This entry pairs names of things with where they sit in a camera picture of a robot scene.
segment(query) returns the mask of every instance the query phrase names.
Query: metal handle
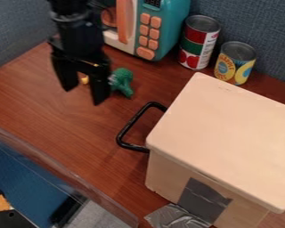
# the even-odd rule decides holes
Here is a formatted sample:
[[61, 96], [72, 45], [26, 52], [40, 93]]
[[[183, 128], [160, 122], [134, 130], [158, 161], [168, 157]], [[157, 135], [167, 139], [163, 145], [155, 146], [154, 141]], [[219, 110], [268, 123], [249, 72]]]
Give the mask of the metal handle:
[[137, 120], [143, 115], [146, 110], [149, 108], [157, 108], [163, 112], [167, 111], [167, 108], [157, 102], [148, 102], [146, 105], [144, 105], [131, 119], [130, 121], [125, 125], [125, 127], [118, 133], [118, 136], [116, 138], [117, 144], [125, 149], [131, 150], [131, 151], [139, 151], [142, 153], [149, 153], [150, 150], [144, 146], [139, 146], [135, 144], [131, 144], [128, 142], [123, 141], [123, 137], [126, 135], [126, 133], [131, 129], [131, 127], [137, 122]]

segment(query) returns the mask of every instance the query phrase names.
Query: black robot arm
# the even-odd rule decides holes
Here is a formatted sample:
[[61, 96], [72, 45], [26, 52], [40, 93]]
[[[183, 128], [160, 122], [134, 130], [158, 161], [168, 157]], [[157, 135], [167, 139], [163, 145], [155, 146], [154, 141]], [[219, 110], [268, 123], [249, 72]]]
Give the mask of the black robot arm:
[[52, 63], [61, 82], [69, 91], [78, 84], [77, 73], [90, 77], [94, 104], [110, 96], [110, 60], [102, 51], [102, 28], [96, 21], [87, 0], [50, 0], [51, 17], [56, 23], [59, 37], [51, 37]]

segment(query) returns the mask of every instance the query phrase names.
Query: blue cloth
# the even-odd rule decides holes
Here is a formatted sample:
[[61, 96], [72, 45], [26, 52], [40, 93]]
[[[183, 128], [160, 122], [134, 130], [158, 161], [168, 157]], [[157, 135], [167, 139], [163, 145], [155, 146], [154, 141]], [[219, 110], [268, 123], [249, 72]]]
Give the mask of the blue cloth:
[[68, 185], [0, 142], [0, 189], [15, 209], [40, 228], [52, 226], [50, 216], [68, 197], [60, 186]]

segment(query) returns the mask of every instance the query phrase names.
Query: yellow can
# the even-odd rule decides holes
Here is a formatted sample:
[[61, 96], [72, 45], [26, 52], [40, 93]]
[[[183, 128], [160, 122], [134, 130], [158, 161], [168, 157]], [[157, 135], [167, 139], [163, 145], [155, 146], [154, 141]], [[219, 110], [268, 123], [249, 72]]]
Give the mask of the yellow can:
[[248, 80], [256, 57], [256, 51], [250, 45], [238, 41], [224, 43], [216, 62], [215, 76], [237, 86], [242, 85]]

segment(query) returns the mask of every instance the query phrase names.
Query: duct tape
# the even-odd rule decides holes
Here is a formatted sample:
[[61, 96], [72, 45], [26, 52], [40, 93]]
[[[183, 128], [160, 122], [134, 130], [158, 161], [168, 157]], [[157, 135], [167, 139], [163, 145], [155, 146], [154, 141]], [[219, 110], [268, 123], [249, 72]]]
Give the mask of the duct tape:
[[227, 199], [204, 183], [191, 178], [178, 205], [168, 204], [147, 215], [155, 228], [206, 228], [224, 212], [232, 199]]

